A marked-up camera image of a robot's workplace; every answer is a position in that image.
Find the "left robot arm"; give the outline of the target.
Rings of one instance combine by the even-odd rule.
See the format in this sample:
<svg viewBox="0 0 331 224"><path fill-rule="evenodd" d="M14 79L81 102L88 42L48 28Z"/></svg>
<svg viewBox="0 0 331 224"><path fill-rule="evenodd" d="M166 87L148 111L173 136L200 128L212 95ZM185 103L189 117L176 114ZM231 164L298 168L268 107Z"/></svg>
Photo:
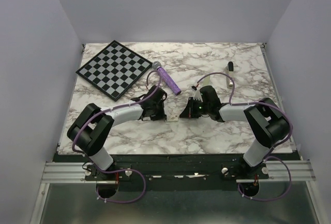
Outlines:
<svg viewBox="0 0 331 224"><path fill-rule="evenodd" d="M147 94L132 98L128 103L102 110L94 103L88 104L67 131L67 137L96 166L97 174L103 180L114 176L114 160L104 148L112 127L128 121L151 121L166 119L164 101L167 93L152 86Z"/></svg>

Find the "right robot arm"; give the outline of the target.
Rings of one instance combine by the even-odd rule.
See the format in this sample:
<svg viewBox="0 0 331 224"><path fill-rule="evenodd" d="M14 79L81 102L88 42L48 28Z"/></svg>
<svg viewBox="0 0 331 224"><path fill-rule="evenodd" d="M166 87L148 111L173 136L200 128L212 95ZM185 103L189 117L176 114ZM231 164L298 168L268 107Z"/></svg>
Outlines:
<svg viewBox="0 0 331 224"><path fill-rule="evenodd" d="M200 98L190 97L180 118L194 119L203 115L220 123L229 121L248 122L254 141L244 153L238 165L238 173L250 178L257 172L257 165L270 154L277 142L288 138L292 124L270 98L253 103L222 103L211 86L199 90Z"/></svg>

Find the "grey green stapler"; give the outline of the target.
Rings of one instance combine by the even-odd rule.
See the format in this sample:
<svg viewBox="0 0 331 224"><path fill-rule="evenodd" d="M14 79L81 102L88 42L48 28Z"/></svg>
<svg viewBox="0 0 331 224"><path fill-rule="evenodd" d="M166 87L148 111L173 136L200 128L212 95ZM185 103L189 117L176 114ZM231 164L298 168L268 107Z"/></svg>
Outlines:
<svg viewBox="0 0 331 224"><path fill-rule="evenodd" d="M202 86L208 86L208 85L210 85L210 76L206 76L203 79L203 83L202 83Z"/></svg>

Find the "small staple box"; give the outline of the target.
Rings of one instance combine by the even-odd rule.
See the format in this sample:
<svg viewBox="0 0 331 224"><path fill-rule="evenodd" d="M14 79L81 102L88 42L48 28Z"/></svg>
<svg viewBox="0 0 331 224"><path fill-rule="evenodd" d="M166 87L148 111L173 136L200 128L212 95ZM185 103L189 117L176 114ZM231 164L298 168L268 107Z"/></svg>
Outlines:
<svg viewBox="0 0 331 224"><path fill-rule="evenodd" d="M179 120L179 117L176 114L169 114L169 115L167 115L167 118L166 118L167 122L177 122L178 120Z"/></svg>

